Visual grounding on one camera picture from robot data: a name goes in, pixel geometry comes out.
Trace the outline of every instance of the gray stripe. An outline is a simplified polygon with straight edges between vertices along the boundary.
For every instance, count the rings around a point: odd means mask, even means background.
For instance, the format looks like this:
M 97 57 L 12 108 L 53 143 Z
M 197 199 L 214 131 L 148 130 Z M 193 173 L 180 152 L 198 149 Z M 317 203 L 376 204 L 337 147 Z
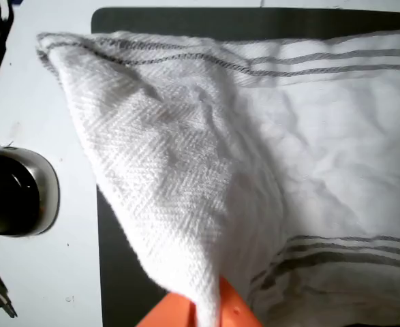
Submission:
M 252 65 L 261 63 L 277 63 L 277 64 L 297 64 L 306 63 L 316 60 L 338 60 L 338 59 L 351 59 L 351 58 L 373 58 L 373 57 L 400 57 L 400 49 L 383 49 L 383 50 L 355 50 L 345 53 L 327 53 L 319 52 L 313 54 L 306 54 L 305 56 L 278 59 L 274 57 L 259 57 L 253 59 L 246 59 Z
M 177 61 L 177 60 L 203 60 L 208 61 L 209 63 L 221 66 L 225 69 L 234 70 L 236 72 L 247 74 L 250 76 L 270 76 L 270 77 L 293 77 L 293 76 L 302 76 L 302 75 L 312 75 L 312 74 L 331 74 L 331 73 L 344 73 L 344 72 L 365 72 L 365 71 L 374 71 L 374 70 L 381 70 L 381 69 L 388 69 L 388 70 L 400 70 L 400 65 L 391 65 L 391 64 L 379 64 L 379 65 L 349 65 L 349 66 L 342 66 L 342 67 L 330 67 L 330 68 L 311 68 L 311 69 L 304 69 L 299 72 L 277 72 L 271 70 L 253 70 L 246 66 L 238 65 L 235 63 L 229 63 L 217 57 L 214 57 L 209 54 L 204 53 L 183 53 L 183 54 L 176 54 L 170 57 L 164 57 L 159 59 L 149 59 L 149 60 L 141 60 L 141 61 L 133 61 L 128 59 L 121 59 L 116 58 L 114 56 L 110 56 L 106 53 L 103 53 L 99 50 L 92 49 L 85 44 L 80 43 L 72 43 L 66 44 L 65 42 L 59 42 L 57 44 L 51 44 L 47 47 L 46 52 L 47 55 L 49 51 L 54 48 L 59 47 L 66 47 L 66 46 L 75 46 L 85 48 L 91 51 L 96 56 L 99 56 L 103 59 L 112 61 L 114 63 L 118 63 L 120 65 L 130 65 L 130 66 L 138 66 L 138 65 L 151 65 L 156 63 L 163 63 L 166 61 Z
M 53 75 L 56 76 L 56 79 L 58 82 L 60 82 L 60 78 L 59 78 L 59 73 L 58 71 L 53 67 L 53 65 L 51 64 L 50 60 L 48 59 L 48 57 L 46 56 L 46 53 L 44 51 L 41 50 L 36 50 L 36 55 L 39 58 L 39 60 L 41 61 L 42 65 L 49 71 L 51 72 Z
M 400 255 L 400 249 L 396 247 L 387 247 L 387 246 L 378 246 L 378 247 L 368 247 L 368 246 L 345 246 L 345 245 L 338 245 L 335 243 L 314 243 L 311 245 L 291 245 L 294 240 L 345 240 L 345 241 L 357 241 L 357 242 L 366 242 L 371 243 L 375 240 L 387 240 L 391 242 L 398 242 L 400 243 L 400 238 L 392 237 L 392 236 L 384 236 L 384 235 L 377 235 L 371 238 L 365 237 L 356 237 L 356 236 L 345 236 L 345 237 L 323 237 L 323 236 L 312 236 L 312 235 L 297 235 L 290 238 L 282 250 L 277 252 L 277 255 L 281 255 L 283 253 L 292 253 L 292 252 L 302 252 L 308 249 L 321 249 L 321 248 L 332 248 L 332 249 L 351 249 L 351 250 L 359 250 L 359 249 L 376 249 L 379 251 L 385 251 L 389 253 L 395 253 Z M 256 276 L 251 279 L 251 283 L 256 282 L 258 279 L 262 278 L 266 274 L 267 270 L 263 270 L 259 272 Z
M 399 242 L 400 243 L 400 238 L 399 237 L 393 237 L 393 236 L 385 236 L 385 235 L 377 235 L 371 238 L 365 238 L 365 237 L 356 237 L 356 236 L 344 236 L 344 237 L 323 237 L 323 236 L 312 236 L 312 235 L 297 235 L 288 240 L 288 242 L 292 242 L 293 240 L 315 240 L 315 239 L 320 239 L 320 240 L 355 240 L 358 242 L 373 242 L 375 240 L 389 240 L 392 242 Z
M 400 248 L 397 247 L 385 247 L 385 246 L 380 246 L 380 247 L 347 247 L 345 245 L 339 245 L 335 243 L 314 243 L 314 244 L 309 244 L 309 245 L 293 245 L 291 247 L 288 247 L 286 249 L 286 253 L 292 253 L 292 252 L 304 252 L 310 249 L 340 249 L 340 250 L 354 250 L 354 251 L 359 251 L 359 250 L 378 250 L 378 251 L 383 251 L 383 252 L 389 252 L 389 253 L 394 253 L 394 254 L 399 254 L 400 255 Z
M 50 33 L 45 33 L 44 36 L 47 35 L 55 35 L 55 34 L 50 34 Z M 387 36 L 387 35 L 400 35 L 400 30 L 399 31 L 379 31 L 379 32 L 373 32 L 373 33 L 367 33 L 367 34 L 362 34 L 362 35 L 350 35 L 350 36 L 342 36 L 342 37 L 334 37 L 333 39 L 327 39 L 327 40 L 321 40 L 322 42 L 326 44 L 340 44 L 346 41 L 350 40 L 355 40 L 355 39 L 364 39 L 366 37 L 373 37 L 373 36 Z M 116 39 L 113 37 L 96 37 L 95 41 L 99 43 L 105 43 L 105 42 L 110 42 L 113 45 L 117 44 L 122 44 L 125 39 Z M 223 44 L 223 45 L 231 45 L 231 46 L 243 46 L 243 45 L 250 45 L 250 44 L 255 44 L 258 42 L 276 42 L 278 44 L 295 44 L 295 43 L 300 43 L 300 42 L 306 42 L 306 41 L 320 41 L 319 39 L 270 39 L 270 40 L 246 40 L 246 41 L 234 41 L 234 42 L 218 42 L 218 44 Z M 142 44 L 150 43 L 150 44 L 155 44 L 158 46 L 155 49 L 165 49 L 165 48 L 187 48 L 190 47 L 191 45 L 188 46 L 180 46 L 176 44 L 169 44 L 169 43 L 161 43 L 161 42 L 138 42 Z
M 39 35 L 40 40 L 46 36 L 47 35 Z M 90 43 L 92 47 L 92 43 L 88 39 L 83 39 L 82 42 L 59 42 L 55 44 L 58 44 L 59 46 L 60 45 L 77 46 L 79 44 L 86 43 L 84 41 Z M 180 46 L 176 44 L 165 44 L 158 42 L 139 42 L 139 41 L 124 40 L 124 39 L 111 39 L 109 37 L 99 37 L 95 40 L 95 42 L 100 46 L 116 46 L 117 48 L 123 50 L 182 50 L 192 47 L 192 46 Z M 361 57 L 366 57 L 366 58 L 400 57 L 400 49 L 354 50 L 336 54 L 329 52 L 318 52 L 318 53 L 306 54 L 304 56 L 286 58 L 286 59 L 278 59 L 275 57 L 258 57 L 246 60 L 248 64 L 252 65 L 258 65 L 261 63 L 298 64 L 298 63 L 306 63 L 310 61 L 317 61 L 323 59 L 338 60 L 338 59 L 351 59 L 351 58 L 361 58 Z
M 347 264 L 380 264 L 400 268 L 400 260 L 368 253 L 337 253 L 319 252 L 302 258 L 285 260 L 275 267 L 264 280 L 261 290 L 267 290 L 275 285 L 275 280 L 299 268 L 309 268 L 320 264 L 343 262 Z

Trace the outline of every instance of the white table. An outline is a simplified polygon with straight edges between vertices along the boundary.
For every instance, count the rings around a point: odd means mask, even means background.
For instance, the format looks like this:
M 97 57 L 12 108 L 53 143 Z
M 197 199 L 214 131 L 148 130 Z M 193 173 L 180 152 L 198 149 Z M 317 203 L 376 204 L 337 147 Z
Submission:
M 343 7 L 400 11 L 400 0 L 168 0 L 166 6 Z M 0 69 L 0 145 L 36 151 L 54 166 L 61 206 L 54 227 L 40 236 L 0 236 L 0 275 L 18 312 L 0 310 L 0 327 L 100 327 L 99 252 L 95 178 L 78 143 L 54 76 L 40 64 L 42 31 L 90 33 L 95 10 L 159 6 L 158 0 L 24 0 Z

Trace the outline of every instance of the herringbone weave fabric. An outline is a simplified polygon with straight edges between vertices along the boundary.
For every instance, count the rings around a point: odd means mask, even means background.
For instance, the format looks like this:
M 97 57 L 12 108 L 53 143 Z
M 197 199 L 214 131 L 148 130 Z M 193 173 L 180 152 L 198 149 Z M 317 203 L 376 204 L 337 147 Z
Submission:
M 400 31 L 39 43 L 142 267 L 200 327 L 220 275 L 265 325 L 400 324 Z

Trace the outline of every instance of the orange plastic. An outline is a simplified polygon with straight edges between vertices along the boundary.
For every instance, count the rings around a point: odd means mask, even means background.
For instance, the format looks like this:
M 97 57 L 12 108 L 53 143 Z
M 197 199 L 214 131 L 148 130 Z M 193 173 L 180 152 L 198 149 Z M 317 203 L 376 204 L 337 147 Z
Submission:
M 260 322 L 234 288 L 221 278 L 220 327 L 261 327 Z M 170 293 L 163 298 L 138 327 L 195 327 L 195 305 L 184 296 Z

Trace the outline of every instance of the black mat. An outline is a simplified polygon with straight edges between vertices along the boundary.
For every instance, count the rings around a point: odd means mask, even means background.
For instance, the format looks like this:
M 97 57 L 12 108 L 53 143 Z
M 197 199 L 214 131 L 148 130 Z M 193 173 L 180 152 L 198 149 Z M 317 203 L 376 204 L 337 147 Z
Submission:
M 92 33 L 133 31 L 218 40 L 318 38 L 400 29 L 400 14 L 273 8 L 103 8 Z M 104 327 L 135 326 L 165 291 L 148 279 L 103 195 L 98 228 Z

